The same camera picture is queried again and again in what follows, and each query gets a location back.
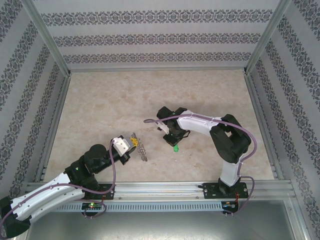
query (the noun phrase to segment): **metal spring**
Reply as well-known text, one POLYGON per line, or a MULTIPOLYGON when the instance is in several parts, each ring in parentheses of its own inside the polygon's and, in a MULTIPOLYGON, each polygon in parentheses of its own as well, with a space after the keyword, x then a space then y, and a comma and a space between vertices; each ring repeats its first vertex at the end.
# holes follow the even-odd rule
POLYGON ((147 156, 146 156, 146 149, 144 147, 144 145, 140 142, 140 138, 137 138, 137 135, 135 132, 132 133, 131 137, 133 137, 134 139, 138 139, 138 153, 141 156, 142 161, 147 162, 147 156))

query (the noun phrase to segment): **robotic arm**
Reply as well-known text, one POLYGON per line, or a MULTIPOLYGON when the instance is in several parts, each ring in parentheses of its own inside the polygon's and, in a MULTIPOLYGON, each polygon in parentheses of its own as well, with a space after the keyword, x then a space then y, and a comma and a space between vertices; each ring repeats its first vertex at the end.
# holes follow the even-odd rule
MULTIPOLYGON (((130 138, 123 136, 112 139, 111 147, 114 162, 120 161, 125 165, 130 159, 136 146, 130 138)), ((36 222, 45 214, 59 206, 80 199, 95 199, 96 194, 84 192, 80 188, 73 186, 56 186, 58 184, 73 184, 93 191, 102 191, 95 174, 112 165, 110 152, 101 144, 93 145, 89 151, 82 155, 79 160, 73 162, 64 172, 55 179, 39 187, 38 189, 14 199, 4 197, 0 200, 0 215, 3 218, 15 206, 20 206, 14 210, 4 221, 4 229, 8 238, 16 237, 25 232, 30 224, 36 222), (44 188, 50 189, 40 192, 25 204, 21 202, 44 188)))
POLYGON ((166 133, 163 139, 173 147, 185 138, 186 134, 188 136, 190 130, 211 137, 218 154, 223 159, 222 173, 218 180, 219 190, 225 196, 234 191, 240 182, 239 168, 241 159, 248 151, 251 139, 245 132, 236 127, 213 121, 220 120, 241 127, 234 116, 227 114, 224 117, 208 117, 195 114, 182 107, 176 111, 171 111, 165 106, 158 111, 156 116, 160 120, 181 116, 164 120, 158 124, 158 129, 166 133))

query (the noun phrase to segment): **enclosure wall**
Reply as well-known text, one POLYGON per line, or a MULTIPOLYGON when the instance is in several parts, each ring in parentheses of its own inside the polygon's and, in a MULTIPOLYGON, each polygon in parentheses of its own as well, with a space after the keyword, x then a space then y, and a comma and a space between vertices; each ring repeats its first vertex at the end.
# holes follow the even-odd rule
POLYGON ((243 68, 279 0, 36 0, 72 71, 243 68))
POLYGON ((65 78, 20 1, 0 16, 1 199, 34 181, 65 78))
POLYGON ((251 73, 283 175, 320 239, 320 8, 293 0, 251 73))

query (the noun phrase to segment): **green object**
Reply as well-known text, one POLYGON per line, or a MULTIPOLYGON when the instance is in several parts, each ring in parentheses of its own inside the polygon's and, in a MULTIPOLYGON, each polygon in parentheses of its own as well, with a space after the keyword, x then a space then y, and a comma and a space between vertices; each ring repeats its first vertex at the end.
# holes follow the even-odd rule
POLYGON ((174 151, 175 153, 176 153, 176 152, 179 152, 178 144, 173 147, 173 151, 174 151))

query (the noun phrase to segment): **marble floor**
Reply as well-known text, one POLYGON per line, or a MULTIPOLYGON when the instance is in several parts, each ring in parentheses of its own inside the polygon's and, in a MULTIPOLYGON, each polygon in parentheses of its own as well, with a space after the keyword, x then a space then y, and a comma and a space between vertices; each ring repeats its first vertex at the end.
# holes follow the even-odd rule
MULTIPOLYGON (((133 132, 144 145, 147 161, 136 150, 125 166, 117 162, 117 182, 218 180, 223 160, 211 138, 191 132, 174 152, 163 131, 143 123, 156 118, 163 106, 212 117, 234 115, 258 142, 241 174, 274 179, 242 71, 202 70, 73 73, 44 180, 63 172, 92 145, 108 148, 112 138, 133 132)), ((96 175, 98 181, 112 177, 111 167, 96 175)))

